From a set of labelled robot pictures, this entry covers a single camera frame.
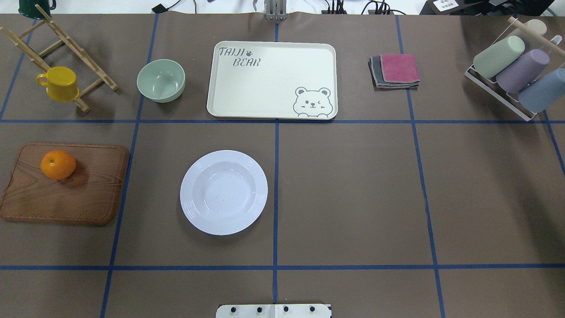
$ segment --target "metal bracket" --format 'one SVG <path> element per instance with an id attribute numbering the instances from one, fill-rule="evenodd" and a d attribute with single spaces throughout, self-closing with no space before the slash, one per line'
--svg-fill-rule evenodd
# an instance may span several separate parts
<path id="1" fill-rule="evenodd" d="M 216 318 L 331 318 L 329 304 L 223 305 Z"/>
<path id="2" fill-rule="evenodd" d="M 286 0 L 265 0 L 267 20 L 286 20 Z"/>
<path id="3" fill-rule="evenodd" d="M 503 103 L 504 106 L 508 107 L 518 116 L 520 116 L 523 120 L 529 122 L 537 115 L 537 113 L 533 113 L 527 110 L 520 104 L 520 102 L 516 102 L 516 99 L 514 99 L 510 95 L 507 95 L 506 91 L 504 91 L 500 86 L 498 86 L 497 82 L 491 81 L 481 76 L 475 70 L 474 65 L 471 65 L 467 69 L 467 71 L 465 71 L 465 76 L 468 77 L 473 82 L 475 82 L 475 84 L 480 86 L 482 89 L 487 91 L 489 94 L 491 94 L 494 98 L 498 99 L 499 102 Z"/>

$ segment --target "yellow mug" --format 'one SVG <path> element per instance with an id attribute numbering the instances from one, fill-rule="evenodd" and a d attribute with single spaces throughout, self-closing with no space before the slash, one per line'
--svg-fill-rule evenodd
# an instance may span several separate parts
<path id="1" fill-rule="evenodd" d="M 64 66 L 55 66 L 47 73 L 37 75 L 37 84 L 46 87 L 47 95 L 54 101 L 70 102 L 79 96 L 76 75 Z"/>

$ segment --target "wooden cutting board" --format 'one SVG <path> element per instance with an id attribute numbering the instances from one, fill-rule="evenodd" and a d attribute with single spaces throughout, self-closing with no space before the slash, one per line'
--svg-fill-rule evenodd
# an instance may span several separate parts
<path id="1" fill-rule="evenodd" d="M 64 180 L 40 168 L 52 150 L 73 155 L 75 172 Z M 0 203 L 10 221 L 108 224 L 120 206 L 129 151 L 118 145 L 28 143 L 22 147 Z"/>

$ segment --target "pink cloth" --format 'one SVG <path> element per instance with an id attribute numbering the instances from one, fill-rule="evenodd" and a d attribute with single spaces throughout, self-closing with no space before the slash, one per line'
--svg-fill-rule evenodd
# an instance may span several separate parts
<path id="1" fill-rule="evenodd" d="M 382 54 L 383 79 L 388 83 L 413 83 L 420 80 L 412 54 Z"/>

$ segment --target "light green bowl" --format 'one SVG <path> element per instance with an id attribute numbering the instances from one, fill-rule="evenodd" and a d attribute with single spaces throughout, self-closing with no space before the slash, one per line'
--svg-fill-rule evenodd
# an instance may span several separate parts
<path id="1" fill-rule="evenodd" d="M 144 66 L 137 75 L 137 89 L 155 102 L 177 99 L 186 84 L 184 70 L 170 59 L 158 59 Z"/>

